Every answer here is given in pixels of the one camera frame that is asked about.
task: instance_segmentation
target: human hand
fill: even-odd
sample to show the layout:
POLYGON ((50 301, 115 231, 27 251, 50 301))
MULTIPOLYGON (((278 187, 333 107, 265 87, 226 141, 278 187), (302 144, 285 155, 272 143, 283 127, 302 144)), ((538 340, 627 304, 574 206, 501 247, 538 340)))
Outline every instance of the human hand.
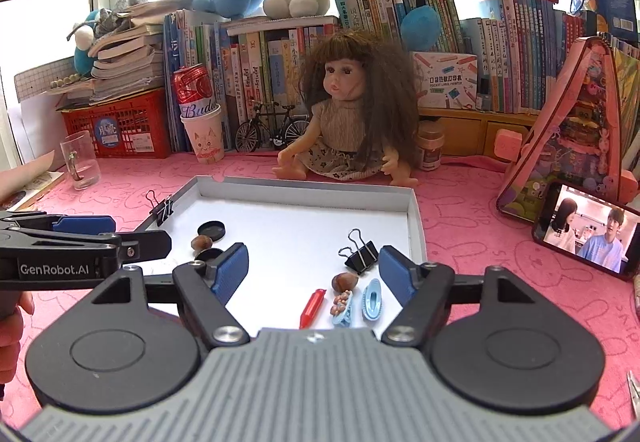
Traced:
POLYGON ((395 171, 396 169, 398 169, 398 160, 399 160, 399 157, 398 157, 397 151, 391 151, 387 153, 382 158, 382 161, 384 162, 384 164, 382 165, 382 168, 380 168, 382 170, 382 173, 384 173, 385 175, 388 175, 392 171, 395 171))
MULTIPOLYGON (((18 301, 18 306, 29 314, 33 315, 35 309, 31 292, 23 292, 18 301)), ((18 355, 20 354, 20 339, 24 323, 22 313, 16 308, 14 314, 0 321, 0 383, 11 382, 15 376, 18 366, 18 355)))
POLYGON ((294 154, 289 150, 289 148, 285 148, 278 154, 278 165, 280 167, 291 164, 293 161, 294 154))

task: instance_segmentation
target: black binder clip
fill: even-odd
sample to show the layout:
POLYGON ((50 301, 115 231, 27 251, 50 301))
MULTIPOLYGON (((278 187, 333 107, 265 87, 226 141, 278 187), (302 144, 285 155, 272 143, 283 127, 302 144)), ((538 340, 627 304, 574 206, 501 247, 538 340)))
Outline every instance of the black binder clip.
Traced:
POLYGON ((338 255, 347 259, 347 261, 344 262, 347 267, 358 274, 362 274, 371 265, 377 262, 378 251, 373 245, 373 242, 364 242, 360 229, 351 229, 347 238, 349 238, 351 243, 356 246, 356 250, 353 250, 351 247, 343 247, 338 251, 338 255), (360 243, 351 237, 354 232, 358 233, 360 243), (350 254, 344 254, 343 251, 345 250, 348 250, 350 254))
POLYGON ((153 215, 153 217, 156 219, 156 224, 158 226, 161 226, 165 222, 165 220, 174 212, 174 201, 172 197, 168 196, 161 202, 158 202, 156 193, 152 189, 150 189, 146 192, 145 198, 149 200, 149 202, 151 202, 151 206, 153 207, 149 211, 149 214, 153 215))

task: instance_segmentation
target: black round disc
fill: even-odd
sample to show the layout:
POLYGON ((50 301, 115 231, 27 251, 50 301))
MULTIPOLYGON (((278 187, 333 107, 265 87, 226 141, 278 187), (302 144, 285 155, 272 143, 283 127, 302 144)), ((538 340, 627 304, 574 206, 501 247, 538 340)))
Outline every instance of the black round disc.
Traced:
POLYGON ((224 251, 221 248, 216 248, 216 247, 206 248, 196 256, 196 260, 200 260, 201 262, 206 262, 208 260, 215 260, 223 252, 224 251))
POLYGON ((212 242, 218 241, 222 238, 226 233, 225 225, 222 222, 217 220, 212 220, 210 222, 204 222, 198 228, 198 234, 202 234, 204 236, 208 236, 211 238, 212 242))
POLYGON ((73 312, 27 351, 27 376, 43 405, 87 414, 133 411, 180 390, 199 366, 193 336, 146 309, 100 304, 73 312))
POLYGON ((481 311, 446 326, 431 350, 434 369, 461 395, 499 411, 551 414, 590 404, 604 370, 600 344, 564 314, 536 320, 535 308, 481 311))

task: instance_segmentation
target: pink eraser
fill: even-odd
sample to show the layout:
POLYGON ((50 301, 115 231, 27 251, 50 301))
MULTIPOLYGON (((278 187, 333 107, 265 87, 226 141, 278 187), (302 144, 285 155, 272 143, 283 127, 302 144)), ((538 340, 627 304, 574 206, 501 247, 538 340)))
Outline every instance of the pink eraser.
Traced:
POLYGON ((501 128, 495 134, 494 155, 515 162, 521 145, 522 134, 501 128))
POLYGON ((638 181, 631 171, 623 169, 620 173, 620 200, 621 204, 628 204, 638 194, 638 181))

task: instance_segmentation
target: phone screen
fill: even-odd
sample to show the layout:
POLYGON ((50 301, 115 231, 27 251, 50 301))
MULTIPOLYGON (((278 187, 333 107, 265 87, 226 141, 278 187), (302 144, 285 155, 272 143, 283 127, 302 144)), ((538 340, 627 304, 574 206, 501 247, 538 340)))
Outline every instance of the phone screen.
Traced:
POLYGON ((626 279, 640 260, 639 222, 632 209, 556 181, 548 188, 533 238, 626 279))

